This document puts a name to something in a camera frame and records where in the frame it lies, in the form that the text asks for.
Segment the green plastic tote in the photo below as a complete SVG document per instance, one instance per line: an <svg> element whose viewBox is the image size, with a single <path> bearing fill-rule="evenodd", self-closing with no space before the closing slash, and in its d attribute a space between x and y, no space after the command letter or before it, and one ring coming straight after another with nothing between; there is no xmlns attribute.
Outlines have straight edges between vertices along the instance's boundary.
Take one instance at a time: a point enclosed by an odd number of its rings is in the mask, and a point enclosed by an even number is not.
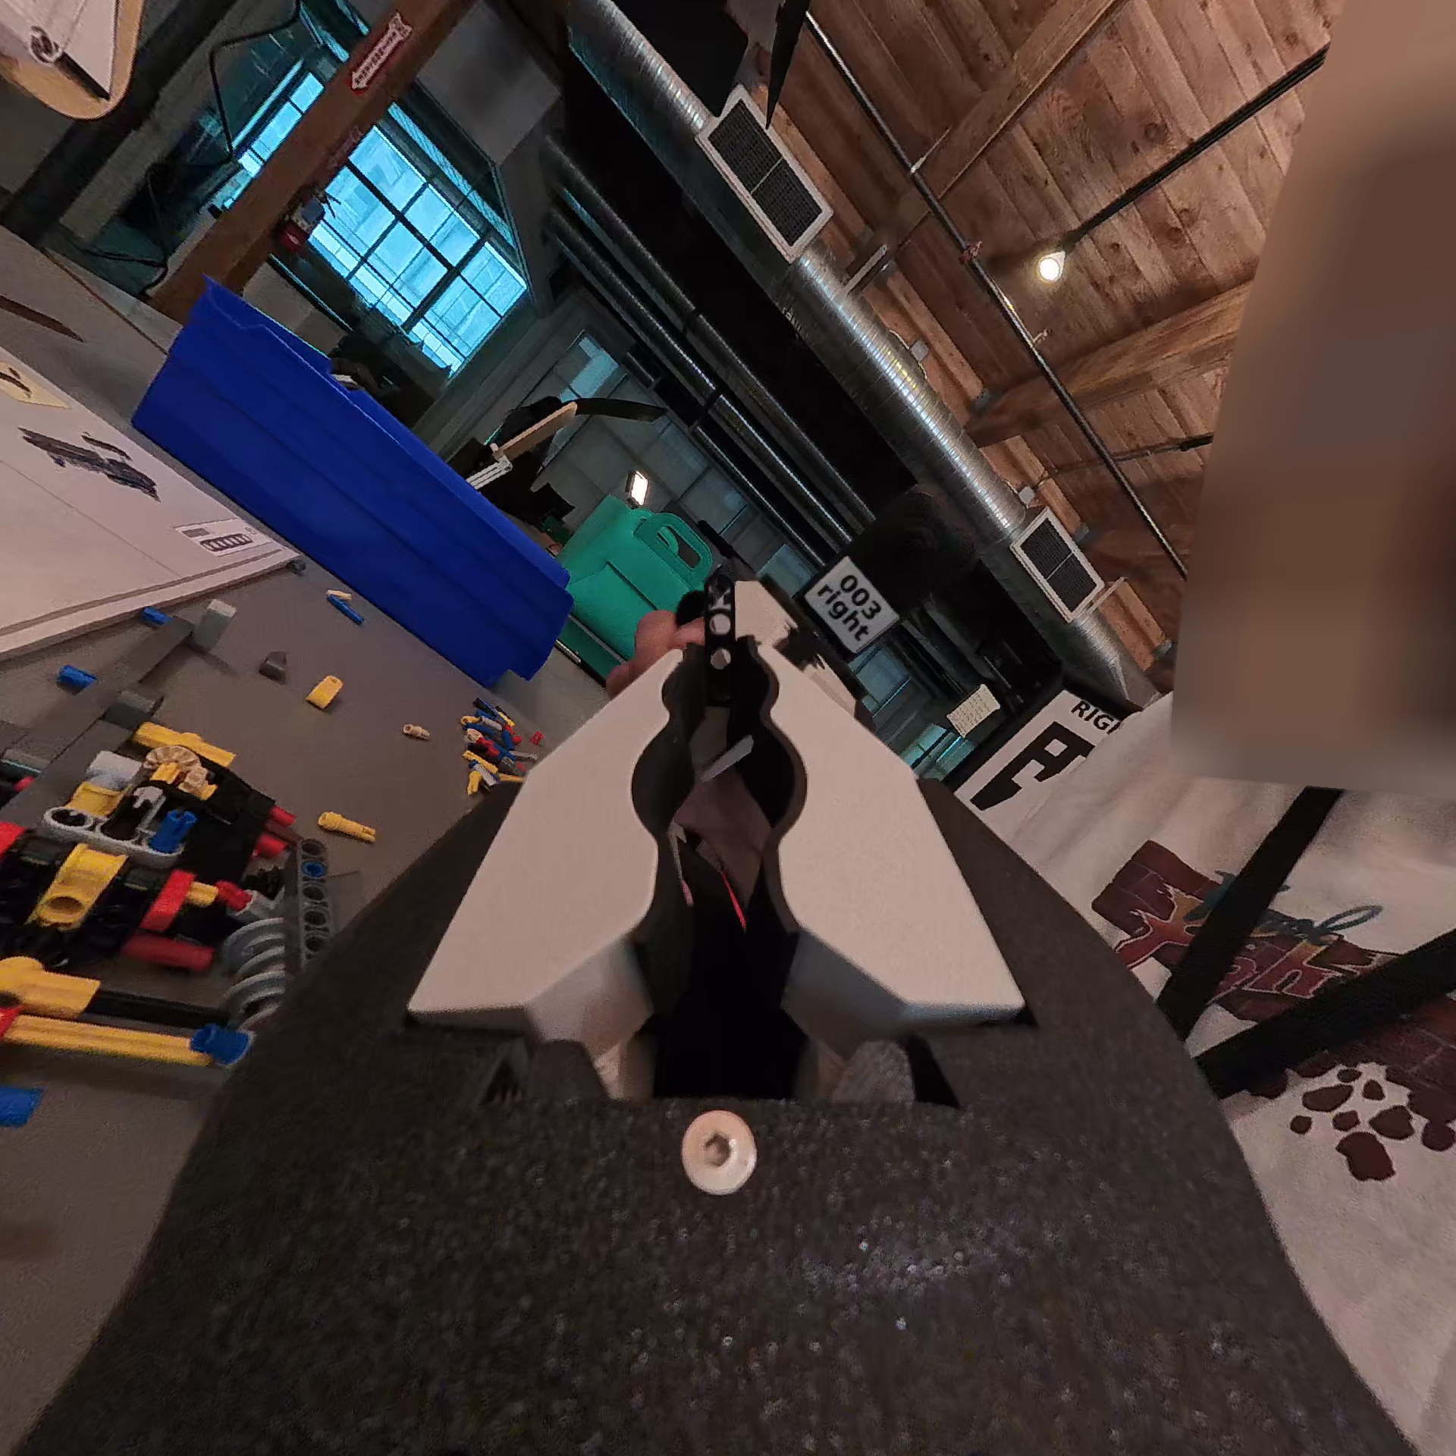
<svg viewBox="0 0 1456 1456"><path fill-rule="evenodd" d="M605 498L558 553L568 572L572 610L558 647L598 680L632 655L646 612L676 612L716 569L712 546L671 513Z"/></svg>

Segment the framed marker sign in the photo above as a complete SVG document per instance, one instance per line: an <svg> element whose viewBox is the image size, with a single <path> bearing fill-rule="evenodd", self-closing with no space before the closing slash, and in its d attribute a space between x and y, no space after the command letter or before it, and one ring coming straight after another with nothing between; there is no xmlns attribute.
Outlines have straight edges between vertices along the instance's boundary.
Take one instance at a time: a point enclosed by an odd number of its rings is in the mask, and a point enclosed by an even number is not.
<svg viewBox="0 0 1456 1456"><path fill-rule="evenodd" d="M1054 681L944 782L962 806L1009 837L1050 787L1133 713L1135 707L1092 685Z"/></svg>

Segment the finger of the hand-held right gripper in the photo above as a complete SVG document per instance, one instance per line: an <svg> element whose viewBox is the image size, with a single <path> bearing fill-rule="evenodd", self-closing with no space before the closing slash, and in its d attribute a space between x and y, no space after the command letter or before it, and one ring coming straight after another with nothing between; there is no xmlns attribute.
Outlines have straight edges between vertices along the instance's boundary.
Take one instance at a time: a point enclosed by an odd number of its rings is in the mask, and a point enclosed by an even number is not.
<svg viewBox="0 0 1456 1456"><path fill-rule="evenodd" d="M802 612L785 607L771 584L742 579L733 584L735 628L740 638L773 648L790 666L825 668L825 642Z"/></svg>

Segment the black thin lego beam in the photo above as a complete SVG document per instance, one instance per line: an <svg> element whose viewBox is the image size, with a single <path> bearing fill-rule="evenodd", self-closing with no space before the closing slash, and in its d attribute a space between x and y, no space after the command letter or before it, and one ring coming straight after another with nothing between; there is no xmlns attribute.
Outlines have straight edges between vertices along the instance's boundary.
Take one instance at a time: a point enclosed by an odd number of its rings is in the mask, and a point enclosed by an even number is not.
<svg viewBox="0 0 1456 1456"><path fill-rule="evenodd" d="M729 707L735 700L735 586L728 570L714 572L703 584L703 697L712 707Z"/></svg>

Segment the person's right hand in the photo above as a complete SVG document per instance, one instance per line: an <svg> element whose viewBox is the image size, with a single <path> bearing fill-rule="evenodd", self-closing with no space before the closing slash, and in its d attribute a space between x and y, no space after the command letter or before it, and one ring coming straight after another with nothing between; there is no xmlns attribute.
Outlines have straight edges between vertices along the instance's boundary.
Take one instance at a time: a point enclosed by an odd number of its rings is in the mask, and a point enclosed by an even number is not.
<svg viewBox="0 0 1456 1456"><path fill-rule="evenodd" d="M657 661L672 650L703 645L703 619L677 621L669 610L646 612L634 631L632 654L606 676L608 699L619 699Z"/></svg>

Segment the pile of lego pins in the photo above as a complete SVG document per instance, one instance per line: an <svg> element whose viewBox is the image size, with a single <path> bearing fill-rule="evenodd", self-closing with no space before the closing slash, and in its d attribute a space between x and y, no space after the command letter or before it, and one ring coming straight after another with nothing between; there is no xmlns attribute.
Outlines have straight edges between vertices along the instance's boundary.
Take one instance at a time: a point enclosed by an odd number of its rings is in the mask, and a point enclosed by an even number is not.
<svg viewBox="0 0 1456 1456"><path fill-rule="evenodd" d="M515 718L482 697L461 716L461 758L466 765L466 796L483 796L497 787L518 787L539 761L542 733L521 735Z"/></svg>

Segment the wooden document board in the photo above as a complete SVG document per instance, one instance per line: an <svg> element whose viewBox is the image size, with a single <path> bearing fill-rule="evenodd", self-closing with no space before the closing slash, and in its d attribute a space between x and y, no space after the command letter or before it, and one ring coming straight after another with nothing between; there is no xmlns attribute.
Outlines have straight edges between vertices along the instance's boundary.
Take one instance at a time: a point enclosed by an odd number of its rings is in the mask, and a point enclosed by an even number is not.
<svg viewBox="0 0 1456 1456"><path fill-rule="evenodd" d="M3 2L3 82L50 111L88 122L131 82L142 2Z"/></svg>

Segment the instruction booklet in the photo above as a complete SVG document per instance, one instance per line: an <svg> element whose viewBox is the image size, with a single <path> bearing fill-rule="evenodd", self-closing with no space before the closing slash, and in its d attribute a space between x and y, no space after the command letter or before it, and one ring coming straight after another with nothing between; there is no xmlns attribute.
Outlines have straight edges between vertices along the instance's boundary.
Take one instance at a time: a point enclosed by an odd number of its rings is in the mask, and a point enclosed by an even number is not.
<svg viewBox="0 0 1456 1456"><path fill-rule="evenodd" d="M3 659L298 558L29 364L1 357Z"/></svg>

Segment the silver air duct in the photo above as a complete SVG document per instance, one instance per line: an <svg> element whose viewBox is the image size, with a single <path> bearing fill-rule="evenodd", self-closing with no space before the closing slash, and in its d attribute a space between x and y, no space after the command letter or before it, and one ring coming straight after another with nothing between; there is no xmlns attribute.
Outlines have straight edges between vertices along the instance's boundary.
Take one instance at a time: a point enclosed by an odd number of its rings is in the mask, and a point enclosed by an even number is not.
<svg viewBox="0 0 1456 1456"><path fill-rule="evenodd" d="M1099 609L1066 621L1014 555L1028 527L1019 496L913 369L889 330L840 281L827 246L783 260L698 144L709 111L619 5L568 4L570 49L684 196L745 265L809 350L918 484L937 486L988 567L1055 655L1135 707L1159 692Z"/></svg>

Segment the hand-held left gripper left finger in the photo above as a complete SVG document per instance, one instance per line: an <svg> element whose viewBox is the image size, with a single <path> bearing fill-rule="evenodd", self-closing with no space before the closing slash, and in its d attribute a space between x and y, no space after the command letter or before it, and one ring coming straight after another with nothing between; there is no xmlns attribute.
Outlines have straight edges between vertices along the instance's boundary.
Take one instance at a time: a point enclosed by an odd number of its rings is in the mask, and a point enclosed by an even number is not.
<svg viewBox="0 0 1456 1456"><path fill-rule="evenodd" d="M669 827L690 794L690 659L658 659L518 787L407 1002L414 1023L625 1045L686 983Z"/></svg>

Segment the blue plastic bin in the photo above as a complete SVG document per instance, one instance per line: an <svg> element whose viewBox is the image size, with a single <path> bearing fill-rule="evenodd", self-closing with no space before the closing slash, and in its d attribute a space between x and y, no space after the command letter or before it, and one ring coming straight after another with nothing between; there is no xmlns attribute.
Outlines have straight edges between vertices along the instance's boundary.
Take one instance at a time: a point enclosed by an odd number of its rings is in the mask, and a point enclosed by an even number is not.
<svg viewBox="0 0 1456 1456"><path fill-rule="evenodd" d="M483 687L553 655L567 569L225 286L206 283L133 425Z"/></svg>

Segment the lego chassis assembly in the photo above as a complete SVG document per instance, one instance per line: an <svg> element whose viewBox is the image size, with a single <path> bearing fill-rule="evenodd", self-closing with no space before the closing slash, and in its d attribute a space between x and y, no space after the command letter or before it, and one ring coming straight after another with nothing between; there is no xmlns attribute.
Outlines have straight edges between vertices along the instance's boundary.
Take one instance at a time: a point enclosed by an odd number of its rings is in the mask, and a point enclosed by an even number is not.
<svg viewBox="0 0 1456 1456"><path fill-rule="evenodd" d="M168 726L152 673L203 654L234 610L140 612L64 700L3 721L3 1049L223 1073L343 926L357 877L235 770Z"/></svg>

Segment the white shirt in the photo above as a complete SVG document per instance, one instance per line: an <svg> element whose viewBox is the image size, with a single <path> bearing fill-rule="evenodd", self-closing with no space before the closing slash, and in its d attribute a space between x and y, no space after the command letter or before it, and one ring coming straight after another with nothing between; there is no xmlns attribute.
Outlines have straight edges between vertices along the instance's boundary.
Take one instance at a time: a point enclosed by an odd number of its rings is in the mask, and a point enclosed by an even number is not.
<svg viewBox="0 0 1456 1456"><path fill-rule="evenodd" d="M1298 794L1178 770L1171 704L1132 714L1010 837L1149 995ZM1452 851L1452 803L1345 794L1189 1054L1452 933ZM1452 1089L1449 992L1225 1103L1307 1295L1421 1453L1454 1453Z"/></svg>

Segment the printed instruction sheet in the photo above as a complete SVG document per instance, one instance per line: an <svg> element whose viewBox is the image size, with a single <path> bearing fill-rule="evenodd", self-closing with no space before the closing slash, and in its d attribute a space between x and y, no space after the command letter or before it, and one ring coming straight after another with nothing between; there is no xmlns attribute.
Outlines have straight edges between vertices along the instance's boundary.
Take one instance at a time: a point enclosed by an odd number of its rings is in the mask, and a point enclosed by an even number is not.
<svg viewBox="0 0 1456 1456"><path fill-rule="evenodd" d="M1 50L10 63L60 73L111 96L118 2L3 2Z"/></svg>

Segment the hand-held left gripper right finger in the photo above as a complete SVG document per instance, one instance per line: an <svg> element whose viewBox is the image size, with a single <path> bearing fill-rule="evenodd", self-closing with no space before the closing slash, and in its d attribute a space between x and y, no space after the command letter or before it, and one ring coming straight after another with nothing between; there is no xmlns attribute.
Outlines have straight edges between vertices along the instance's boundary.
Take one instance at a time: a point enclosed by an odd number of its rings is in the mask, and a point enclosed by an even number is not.
<svg viewBox="0 0 1456 1456"><path fill-rule="evenodd" d="M794 768L762 863L794 940L783 1007L858 1047L1005 1023L1026 1009L911 770L775 647L768 728Z"/></svg>

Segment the ceiling air vent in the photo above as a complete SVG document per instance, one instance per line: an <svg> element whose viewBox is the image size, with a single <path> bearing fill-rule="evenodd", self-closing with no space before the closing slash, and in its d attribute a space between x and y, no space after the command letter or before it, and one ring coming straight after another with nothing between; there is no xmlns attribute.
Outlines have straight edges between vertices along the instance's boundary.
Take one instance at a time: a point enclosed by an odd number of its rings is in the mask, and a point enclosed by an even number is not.
<svg viewBox="0 0 1456 1456"><path fill-rule="evenodd" d="M797 262L828 226L828 201L742 83L698 128L697 146L785 262Z"/></svg>
<svg viewBox="0 0 1456 1456"><path fill-rule="evenodd" d="M1028 520L1012 539L1010 551L1062 621L1076 622L1102 602L1102 576L1050 508Z"/></svg>

